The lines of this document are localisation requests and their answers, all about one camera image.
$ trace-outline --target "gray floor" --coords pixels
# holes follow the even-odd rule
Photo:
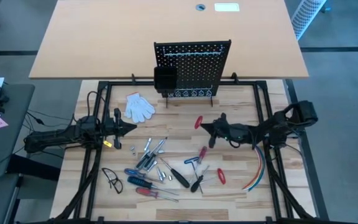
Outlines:
[[[286,0],[290,15],[299,2]],[[330,2],[333,10],[318,14],[300,39],[302,47],[358,46],[358,1]],[[2,0],[0,50],[37,50],[55,3],[56,0]],[[307,53],[303,56],[310,78],[294,83],[298,98],[312,101],[319,116],[319,122],[308,128],[308,136],[328,213],[332,220],[358,222],[358,53]],[[29,80],[34,58],[0,57],[0,76],[6,77],[9,83],[36,86],[31,109],[69,118],[80,81]],[[52,118],[42,119],[48,124],[62,123]],[[19,138],[27,131],[23,130]],[[53,166],[61,163],[59,158],[48,155],[34,159]],[[52,205],[54,183],[27,179],[25,187],[24,198],[42,197],[24,200],[17,221],[45,220]]]

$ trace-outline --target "black handle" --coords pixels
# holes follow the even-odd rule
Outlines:
[[[155,154],[153,153],[152,156],[150,156],[150,158],[144,164],[144,167],[148,167],[149,164],[154,160],[154,158],[155,158]]]
[[[151,182],[147,182],[146,180],[142,180],[137,177],[128,177],[127,181],[131,184],[138,185],[139,187],[146,187],[148,189],[151,189],[153,185]]]
[[[198,187],[200,186],[201,181],[203,181],[203,178],[204,178],[204,175],[201,175],[198,177],[197,181],[191,186],[191,189],[190,189],[191,192],[194,193],[197,191]]]
[[[139,163],[136,165],[136,169],[141,169],[143,167],[143,163],[146,162],[147,159],[149,159],[149,155],[145,155],[143,159],[139,161]]]
[[[176,179],[179,181],[179,183],[181,183],[184,187],[186,187],[186,188],[190,187],[189,182],[187,182],[187,180],[181,174],[179,174],[178,171],[172,169],[171,173],[176,177]]]

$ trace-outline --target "light wooden desk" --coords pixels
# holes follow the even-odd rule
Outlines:
[[[282,81],[269,80],[267,83],[273,112],[284,109],[288,105],[288,101]],[[98,81],[96,80],[83,81],[75,111],[77,118],[86,116],[86,95],[89,91],[96,90],[97,84]],[[197,156],[198,151],[202,146],[208,144],[209,139],[206,131],[194,129],[196,118],[202,114],[204,122],[211,122],[222,112],[225,112],[229,123],[258,124],[254,93],[251,86],[220,86],[217,96],[214,97],[213,108],[210,106],[209,100],[170,100],[168,108],[165,108],[165,99],[152,86],[114,86],[110,101],[111,111],[115,107],[124,111],[126,95],[134,91],[138,91],[153,104],[156,114],[145,123],[138,124],[137,129],[131,131],[122,139],[121,150],[103,149],[101,167],[115,171],[124,184],[124,190],[118,195],[114,189],[109,188],[104,174],[99,172],[92,220],[96,220],[98,216],[104,216],[105,220],[110,221],[260,221],[265,220],[266,216],[274,217],[267,171],[265,171],[261,183],[254,190],[251,192],[241,190],[253,178],[258,168],[257,156],[248,145],[234,149],[228,142],[217,139],[215,148],[208,151],[200,170],[203,170],[206,165],[210,165],[205,176],[207,179],[216,175],[216,169],[220,167],[226,175],[227,183],[221,185],[218,180],[207,182],[202,185],[203,195],[200,191],[191,193],[189,189],[184,189],[176,180],[166,180],[165,185],[156,184],[179,193],[180,196],[161,193],[169,197],[176,197],[180,200],[179,203],[137,195],[134,190],[136,186],[127,183],[127,175],[123,173],[125,168],[135,166],[149,137],[155,139],[151,145],[154,146],[158,141],[157,139],[168,136],[168,140],[163,146],[166,153],[162,157],[172,167],[184,174],[187,179],[190,179],[193,169],[190,165],[184,165],[183,161]],[[94,105],[94,100],[90,101],[90,105]],[[124,116],[123,120],[132,122]],[[288,140],[287,143],[293,147],[298,147],[294,140]],[[133,156],[129,150],[132,145],[138,152],[137,156]],[[82,148],[66,151],[51,217],[56,217],[62,212],[77,191],[84,154],[85,150]],[[289,189],[305,210],[314,215],[313,201],[300,155],[287,148],[282,149],[282,155]],[[161,162],[158,166],[166,174],[170,174]],[[150,175],[157,178],[156,170],[153,169]],[[282,213],[285,215],[282,194],[279,189],[278,192]],[[85,215],[87,198],[86,193],[80,215],[82,217]]]
[[[308,76],[284,0],[59,0],[30,78],[151,78],[154,42],[229,39],[223,77]]]

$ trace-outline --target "blue screwdriver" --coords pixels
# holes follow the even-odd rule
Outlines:
[[[140,179],[149,179],[149,180],[156,181],[158,183],[164,184],[164,182],[162,182],[161,180],[157,180],[157,179],[153,179],[151,177],[147,177],[146,174],[141,173],[140,171],[135,170],[135,169],[126,168],[126,169],[124,169],[124,172],[125,172],[125,174],[127,174],[127,175],[129,175],[131,177],[137,177],[137,178],[140,178]]]

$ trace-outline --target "black metal frame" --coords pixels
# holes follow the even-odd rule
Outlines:
[[[260,89],[263,91],[263,94],[264,94],[264,101],[265,101],[266,110],[267,110],[267,117],[271,117],[273,115],[272,107],[270,105],[270,98],[269,98],[266,81],[240,81],[235,73],[232,74],[231,79],[232,80],[221,80],[220,85],[247,85],[247,86],[253,87],[254,95],[255,95],[256,109],[257,109],[258,119],[259,119],[260,123],[264,121],[262,102],[261,102],[260,95],[259,95]],[[102,122],[104,121],[104,119],[109,111],[108,108],[109,108],[109,101],[111,98],[112,87],[113,86],[134,86],[134,85],[135,86],[153,86],[154,82],[147,81],[147,80],[137,81],[135,79],[134,75],[132,75],[131,81],[126,81],[126,82],[101,81],[101,82],[99,82],[99,85],[98,85],[98,93],[99,94],[96,97],[93,115],[97,116],[99,113],[101,97],[103,95],[104,90],[106,90],[106,93],[104,95],[104,98],[106,99],[106,103],[104,104],[104,108],[103,108],[103,114],[102,114],[102,118],[101,118]],[[102,150],[102,147],[96,149],[96,155],[95,155],[95,160],[94,160],[98,170],[99,170],[99,165],[100,165],[100,160],[101,160],[101,150]],[[264,151],[265,151],[266,160],[271,161],[272,158],[270,157],[270,147],[264,144]],[[280,150],[274,149],[274,151],[275,151],[275,155],[277,157],[276,163],[277,163],[279,177],[278,176],[274,177],[273,173],[277,174],[277,171],[275,171],[272,163],[270,165],[267,165],[267,169],[268,169],[268,174],[269,174],[269,184],[270,184],[270,189],[272,192],[272,201],[273,201],[275,216],[276,216],[276,218],[282,217],[281,209],[280,209],[280,202],[278,199],[278,193],[277,193],[277,188],[276,188],[276,183],[279,182],[277,184],[282,189],[284,195],[289,194],[288,198],[284,197],[285,208],[287,210],[287,217],[293,218],[293,211],[292,211],[293,207],[291,206],[290,201],[295,204],[297,204],[297,202],[296,202],[296,199],[294,198],[294,196],[290,193],[290,191],[288,189],[286,189],[287,181],[285,178],[285,171],[284,171],[284,166],[283,166],[283,161],[282,161]],[[88,166],[89,166],[89,162],[90,162],[90,155],[91,155],[91,149],[86,149],[84,163],[83,163],[83,170],[81,172],[80,185],[83,184],[86,179],[86,175],[88,173]],[[94,196],[95,196],[95,191],[96,191],[96,181],[97,181],[97,179],[93,179],[93,181],[91,183],[91,188],[89,190],[89,195],[88,195],[88,204],[87,204],[87,208],[86,208],[85,218],[89,218],[89,219],[91,219],[91,215],[92,215],[93,202],[94,202]],[[82,206],[82,203],[80,200],[80,202],[78,203],[78,205],[75,208],[73,218],[80,217],[81,206]],[[98,222],[100,222],[100,223],[115,223],[115,224],[121,223],[121,222],[103,221],[103,217],[100,217],[100,221],[98,221]],[[260,223],[260,224],[262,224],[262,223],[273,223],[273,221],[272,221],[271,217],[267,217],[267,219],[264,221],[242,222],[242,223],[248,223],[248,224],[251,224],[251,223],[259,224]]]

